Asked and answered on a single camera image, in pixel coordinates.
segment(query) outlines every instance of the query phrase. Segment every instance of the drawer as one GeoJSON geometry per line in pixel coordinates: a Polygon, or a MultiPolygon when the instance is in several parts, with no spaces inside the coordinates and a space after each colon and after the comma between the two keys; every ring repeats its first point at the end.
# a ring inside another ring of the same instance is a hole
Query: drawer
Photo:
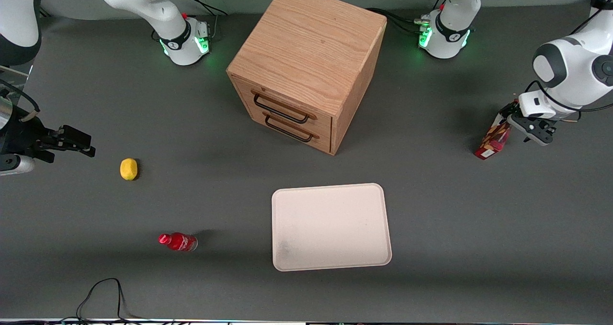
{"type": "Polygon", "coordinates": [[[265,111],[271,116],[282,118],[285,122],[310,133],[330,135],[332,124],[330,116],[287,104],[279,96],[272,94],[270,90],[262,90],[262,87],[250,85],[242,80],[235,80],[235,82],[243,103],[252,116],[255,113],[265,111]]]}
{"type": "Polygon", "coordinates": [[[267,111],[252,113],[252,119],[307,146],[330,153],[330,133],[318,134],[267,111]]]}

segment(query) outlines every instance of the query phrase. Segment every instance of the white tray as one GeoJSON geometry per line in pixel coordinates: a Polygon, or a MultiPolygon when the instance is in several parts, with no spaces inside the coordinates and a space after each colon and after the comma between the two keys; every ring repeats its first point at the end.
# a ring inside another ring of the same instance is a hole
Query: white tray
{"type": "Polygon", "coordinates": [[[277,190],[273,264],[279,271],[381,266],[392,259],[378,184],[277,190]]]}

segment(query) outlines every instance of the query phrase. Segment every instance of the wood grain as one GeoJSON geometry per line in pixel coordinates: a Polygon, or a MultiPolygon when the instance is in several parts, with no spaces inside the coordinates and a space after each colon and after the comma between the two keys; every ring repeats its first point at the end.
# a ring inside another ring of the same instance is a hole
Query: wood grain
{"type": "Polygon", "coordinates": [[[273,0],[228,72],[338,117],[385,23],[339,0],[273,0]]]}
{"type": "Polygon", "coordinates": [[[271,116],[291,133],[313,133],[307,144],[334,155],[372,79],[386,22],[339,0],[273,0],[226,72],[253,120],[266,125],[271,116]],[[262,111],[254,94],[309,119],[262,111]]]}
{"type": "Polygon", "coordinates": [[[385,26],[381,27],[378,38],[376,41],[374,41],[373,46],[371,47],[371,52],[368,55],[368,59],[362,66],[362,70],[355,80],[353,89],[351,90],[350,95],[347,97],[339,117],[335,118],[332,122],[332,136],[330,144],[330,153],[332,155],[336,154],[339,150],[341,141],[347,133],[347,129],[351,124],[351,120],[353,120],[355,111],[357,111],[357,107],[362,102],[362,98],[373,78],[375,66],[379,57],[379,50],[381,49],[381,42],[383,41],[383,33],[385,33],[385,26]]]}

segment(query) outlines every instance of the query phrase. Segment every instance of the plastic bottle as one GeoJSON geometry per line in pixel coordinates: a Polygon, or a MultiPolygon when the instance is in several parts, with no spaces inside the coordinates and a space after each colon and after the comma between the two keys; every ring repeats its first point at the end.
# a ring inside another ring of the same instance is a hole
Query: plastic bottle
{"type": "Polygon", "coordinates": [[[198,246],[198,239],[193,235],[183,233],[162,234],[158,242],[173,251],[193,251],[198,246]]]}

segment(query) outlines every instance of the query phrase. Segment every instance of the metal drawer handle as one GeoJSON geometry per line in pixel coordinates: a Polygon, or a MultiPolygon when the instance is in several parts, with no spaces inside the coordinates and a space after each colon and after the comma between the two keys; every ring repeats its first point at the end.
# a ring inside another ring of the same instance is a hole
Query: metal drawer handle
{"type": "Polygon", "coordinates": [[[304,123],[307,122],[307,120],[308,120],[308,115],[307,114],[305,114],[305,117],[302,120],[300,120],[298,118],[294,118],[293,116],[290,116],[290,115],[286,115],[283,112],[279,112],[276,109],[273,109],[272,107],[269,107],[267,105],[264,105],[264,104],[258,102],[258,99],[260,98],[260,94],[257,94],[256,92],[252,92],[252,93],[255,94],[255,96],[253,97],[253,102],[256,103],[256,105],[258,107],[262,107],[263,109],[265,109],[267,111],[270,111],[270,112],[274,113],[275,115],[282,116],[283,118],[285,118],[287,120],[291,120],[292,122],[297,123],[297,124],[304,124],[304,123]]]}
{"type": "Polygon", "coordinates": [[[284,130],[284,129],[282,129],[282,128],[280,128],[280,127],[278,127],[278,126],[274,125],[274,124],[271,124],[271,123],[269,122],[269,119],[270,119],[270,116],[269,116],[269,115],[267,115],[267,116],[266,116],[266,120],[264,120],[264,122],[266,123],[266,125],[267,125],[268,127],[271,127],[271,128],[273,128],[273,129],[275,129],[276,131],[279,131],[279,132],[280,132],[280,133],[282,133],[282,134],[288,135],[289,137],[291,137],[291,138],[293,138],[293,139],[297,139],[297,140],[299,140],[300,142],[304,142],[304,143],[309,143],[309,142],[311,142],[311,140],[313,139],[313,134],[309,134],[308,139],[304,139],[304,138],[302,138],[302,137],[300,137],[300,136],[298,136],[298,135],[295,135],[295,134],[293,134],[293,133],[290,133],[289,131],[284,130]]]}

